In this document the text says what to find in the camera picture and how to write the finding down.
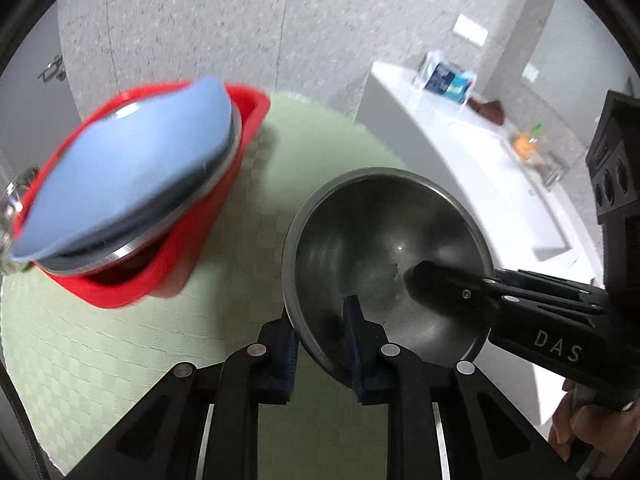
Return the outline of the person's right hand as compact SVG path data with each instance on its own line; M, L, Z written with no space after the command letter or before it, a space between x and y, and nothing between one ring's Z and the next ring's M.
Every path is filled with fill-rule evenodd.
M565 396L552 416L548 442L563 460L570 457L570 442L579 439L602 452L599 476L608 476L622 462L639 434L639 401L621 412L608 412L586 404L572 409L576 384L565 379Z

